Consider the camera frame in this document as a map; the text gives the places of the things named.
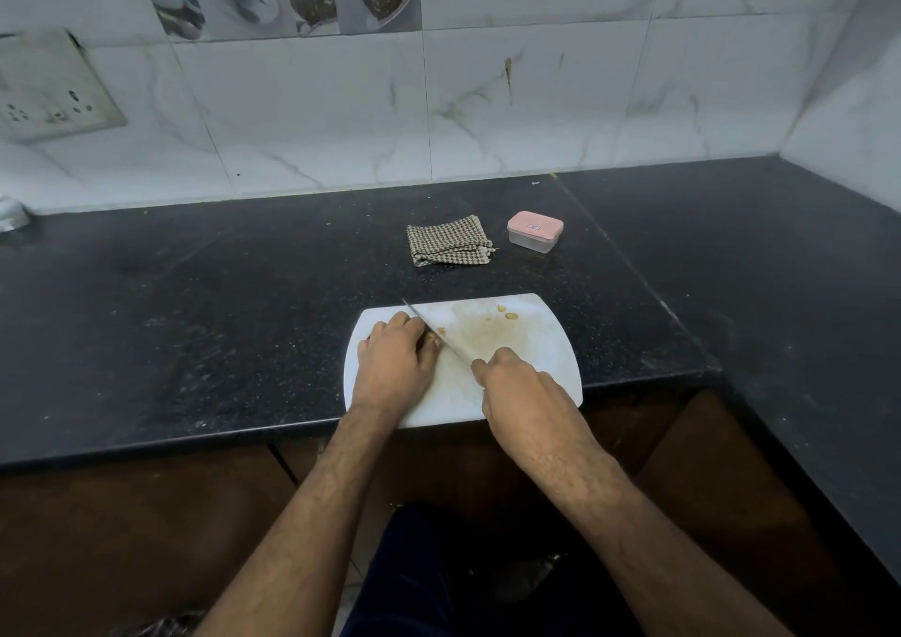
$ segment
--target white cutting board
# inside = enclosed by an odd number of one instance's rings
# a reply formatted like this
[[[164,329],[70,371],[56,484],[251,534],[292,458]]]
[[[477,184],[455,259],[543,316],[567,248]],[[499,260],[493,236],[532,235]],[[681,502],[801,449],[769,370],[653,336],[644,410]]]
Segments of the white cutting board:
[[[582,380],[576,354],[563,327],[544,301],[533,292],[497,298],[414,302],[425,320],[436,329],[444,328],[444,337],[469,359],[488,361],[499,347],[510,347],[538,371],[547,371],[577,406],[582,404]],[[506,310],[501,313],[497,306]],[[357,344],[366,339],[376,322],[387,322],[395,312],[413,313],[404,305],[364,310],[353,329],[344,358],[344,404],[351,406],[353,384],[359,362]],[[507,319],[506,313],[518,314]],[[438,358],[435,380],[422,401],[406,415],[401,428],[434,426],[484,419],[482,389],[472,377],[469,365],[445,348]]]

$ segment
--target power socket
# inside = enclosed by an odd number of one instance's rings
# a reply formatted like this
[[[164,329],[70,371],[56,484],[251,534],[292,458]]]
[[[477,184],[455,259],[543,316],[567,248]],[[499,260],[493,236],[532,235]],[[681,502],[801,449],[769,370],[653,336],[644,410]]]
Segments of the power socket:
[[[62,29],[0,38],[0,111],[16,141],[125,124],[96,73]]]

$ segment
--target food storage box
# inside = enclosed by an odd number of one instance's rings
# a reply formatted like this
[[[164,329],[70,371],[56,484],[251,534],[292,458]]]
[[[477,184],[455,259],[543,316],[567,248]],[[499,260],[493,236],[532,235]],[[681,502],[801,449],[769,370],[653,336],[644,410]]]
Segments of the food storage box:
[[[507,222],[507,230],[510,232],[511,243],[546,253],[557,245],[563,232],[563,222],[523,210],[514,214]]]

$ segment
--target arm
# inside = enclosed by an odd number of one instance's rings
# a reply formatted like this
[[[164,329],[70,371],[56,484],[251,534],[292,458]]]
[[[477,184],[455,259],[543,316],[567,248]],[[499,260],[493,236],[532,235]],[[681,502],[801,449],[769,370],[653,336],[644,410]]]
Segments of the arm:
[[[432,382],[439,342],[431,333],[420,340],[424,330],[421,319],[398,313],[360,343],[351,408],[197,637],[332,634],[372,471]]]
[[[506,347],[472,369],[497,441],[588,541],[647,634],[788,634],[630,482],[550,375]]]

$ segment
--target left hand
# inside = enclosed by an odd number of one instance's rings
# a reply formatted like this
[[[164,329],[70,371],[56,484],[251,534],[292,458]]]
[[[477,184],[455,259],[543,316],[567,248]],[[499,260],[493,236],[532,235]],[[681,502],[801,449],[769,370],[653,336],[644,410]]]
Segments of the left hand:
[[[359,371],[351,408],[377,415],[394,430],[404,415],[425,394],[435,376],[441,339],[425,332],[425,322],[396,313],[385,324],[377,323],[357,346]],[[419,339],[422,346],[417,349]]]

